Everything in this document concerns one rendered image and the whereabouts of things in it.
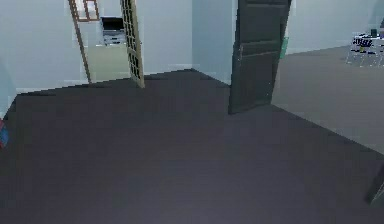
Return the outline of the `tan lattice room door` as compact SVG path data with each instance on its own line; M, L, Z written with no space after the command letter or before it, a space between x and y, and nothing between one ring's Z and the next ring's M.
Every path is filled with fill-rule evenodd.
M120 0L131 79L145 87L135 0Z

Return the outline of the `brown framed window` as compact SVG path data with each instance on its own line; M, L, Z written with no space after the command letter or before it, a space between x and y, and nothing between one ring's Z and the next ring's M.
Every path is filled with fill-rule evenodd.
M74 0L76 19L79 22L90 22L99 20L97 0Z

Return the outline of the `green wall object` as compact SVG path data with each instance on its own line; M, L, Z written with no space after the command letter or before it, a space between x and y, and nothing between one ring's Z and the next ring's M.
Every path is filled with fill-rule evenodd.
M284 37L282 46L281 46L280 59L283 59L286 54L288 42L289 42L289 37L288 36Z

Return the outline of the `white cabinet with black top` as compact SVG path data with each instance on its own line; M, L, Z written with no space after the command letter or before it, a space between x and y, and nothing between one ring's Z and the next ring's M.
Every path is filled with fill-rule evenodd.
M125 42L123 19L121 17L101 17L99 44L108 46Z

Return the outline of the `dark grey room door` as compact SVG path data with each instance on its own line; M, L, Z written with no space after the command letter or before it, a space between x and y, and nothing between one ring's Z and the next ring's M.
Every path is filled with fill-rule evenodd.
M269 105L292 0L238 0L228 113Z

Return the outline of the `red and blue object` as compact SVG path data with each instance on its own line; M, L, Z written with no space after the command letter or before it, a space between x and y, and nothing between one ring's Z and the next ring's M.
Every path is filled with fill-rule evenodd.
M5 148L9 141L9 133L6 125L2 119L0 119L0 148Z

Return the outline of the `white table with small things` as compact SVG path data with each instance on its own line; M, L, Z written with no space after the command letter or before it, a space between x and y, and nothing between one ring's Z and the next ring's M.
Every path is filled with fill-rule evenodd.
M354 36L346 63L359 67L384 67L384 30L371 29Z

